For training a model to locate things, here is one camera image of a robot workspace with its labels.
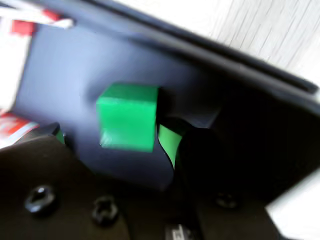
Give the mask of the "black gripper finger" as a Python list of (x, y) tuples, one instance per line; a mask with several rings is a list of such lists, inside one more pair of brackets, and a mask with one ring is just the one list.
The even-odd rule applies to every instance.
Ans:
[(35, 128), (0, 151), (0, 237), (128, 240), (120, 186), (76, 157), (59, 124)]
[(166, 117), (158, 123), (157, 137), (174, 166), (183, 213), (197, 239), (280, 239), (265, 204), (247, 191), (244, 170), (216, 130)]

